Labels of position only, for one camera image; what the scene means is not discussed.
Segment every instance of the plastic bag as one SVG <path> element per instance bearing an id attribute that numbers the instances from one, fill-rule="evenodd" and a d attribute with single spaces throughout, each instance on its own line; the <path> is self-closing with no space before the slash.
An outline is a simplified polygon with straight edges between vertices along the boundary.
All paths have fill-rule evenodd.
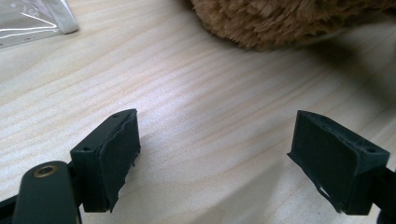
<path id="1" fill-rule="evenodd" d="M 0 0 L 0 49 L 77 29 L 64 0 Z"/>

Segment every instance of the plush fabric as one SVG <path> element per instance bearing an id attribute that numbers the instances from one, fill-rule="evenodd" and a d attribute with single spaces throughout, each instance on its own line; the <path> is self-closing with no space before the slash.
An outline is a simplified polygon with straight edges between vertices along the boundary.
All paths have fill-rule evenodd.
<path id="1" fill-rule="evenodd" d="M 396 0 L 191 0 L 204 27 L 241 47 L 268 49 L 333 33 L 351 16 Z"/>

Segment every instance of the black clamp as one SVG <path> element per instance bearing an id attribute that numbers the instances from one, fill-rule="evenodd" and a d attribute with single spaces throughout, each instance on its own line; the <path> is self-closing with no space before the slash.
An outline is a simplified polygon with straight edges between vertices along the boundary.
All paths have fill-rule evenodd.
<path id="1" fill-rule="evenodd" d="M 112 210 L 140 153 L 136 110 L 110 116 L 71 151 L 23 176 L 20 193 L 0 203 L 0 224 L 78 224 L 85 212 Z"/>
<path id="2" fill-rule="evenodd" d="M 337 212 L 396 223 L 396 174 L 386 167 L 389 152 L 324 116 L 299 111 L 288 154 Z"/>

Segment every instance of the wood grain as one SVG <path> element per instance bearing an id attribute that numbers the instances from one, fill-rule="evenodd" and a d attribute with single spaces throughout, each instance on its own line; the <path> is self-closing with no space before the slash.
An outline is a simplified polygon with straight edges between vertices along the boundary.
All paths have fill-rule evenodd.
<path id="1" fill-rule="evenodd" d="M 84 223 L 375 223 L 337 214 L 286 155 L 297 110 L 392 153 L 396 24 L 307 48 L 246 51 L 182 0 L 69 0 L 80 30 L 0 51 L 0 199 L 117 111 L 136 108 L 142 153 L 112 214 Z"/>

